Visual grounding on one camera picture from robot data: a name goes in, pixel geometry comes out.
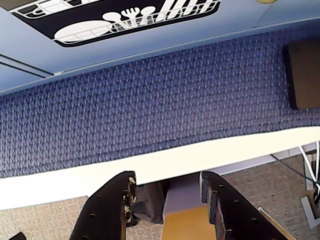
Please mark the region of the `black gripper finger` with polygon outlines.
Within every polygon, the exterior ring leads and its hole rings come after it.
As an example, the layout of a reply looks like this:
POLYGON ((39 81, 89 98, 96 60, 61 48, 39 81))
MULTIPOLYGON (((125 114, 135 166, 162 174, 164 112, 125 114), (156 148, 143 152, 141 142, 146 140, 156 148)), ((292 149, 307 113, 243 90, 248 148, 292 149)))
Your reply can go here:
POLYGON ((125 240, 137 201, 136 173, 123 171, 94 192, 76 220, 71 240, 125 240))
POLYGON ((222 176, 212 171, 199 175, 201 202, 208 207, 209 223, 217 240, 292 240, 293 235, 254 207, 222 176))

